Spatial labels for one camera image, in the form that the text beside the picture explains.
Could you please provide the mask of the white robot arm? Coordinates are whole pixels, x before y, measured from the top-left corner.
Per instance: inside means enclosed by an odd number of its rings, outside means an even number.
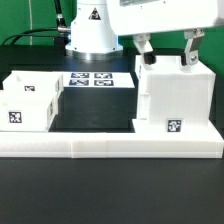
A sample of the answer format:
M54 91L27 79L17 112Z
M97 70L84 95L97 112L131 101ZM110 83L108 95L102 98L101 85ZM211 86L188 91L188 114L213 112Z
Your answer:
M204 30L224 25L224 0L77 0L67 49L81 54L118 52L120 36L131 36L147 64L155 62L153 33L184 32L182 63L198 61Z

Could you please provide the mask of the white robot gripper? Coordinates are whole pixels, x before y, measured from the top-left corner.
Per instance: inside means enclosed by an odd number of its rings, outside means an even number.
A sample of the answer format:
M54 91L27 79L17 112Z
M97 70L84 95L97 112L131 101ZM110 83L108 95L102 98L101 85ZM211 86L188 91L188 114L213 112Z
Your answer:
M224 25L224 0L106 0L111 27L119 36L134 35L145 64L155 64L150 35L186 30L183 66L195 65L205 35L203 28Z

